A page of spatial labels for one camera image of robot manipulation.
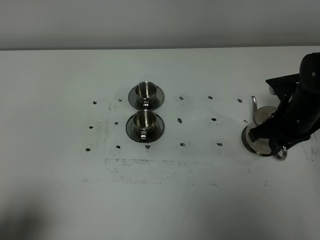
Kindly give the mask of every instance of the white table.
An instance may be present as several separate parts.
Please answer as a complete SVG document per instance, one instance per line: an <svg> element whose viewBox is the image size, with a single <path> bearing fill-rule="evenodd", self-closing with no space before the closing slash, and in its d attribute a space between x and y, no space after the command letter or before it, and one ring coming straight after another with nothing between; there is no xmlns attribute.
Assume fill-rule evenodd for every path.
<svg viewBox="0 0 320 240"><path fill-rule="evenodd" d="M285 161L241 141L251 96L277 106L265 80L298 73L312 52L1 51L1 213L38 199L51 220L42 239L319 239L319 132ZM142 81L165 94L165 132L149 149L125 131Z"/></svg>

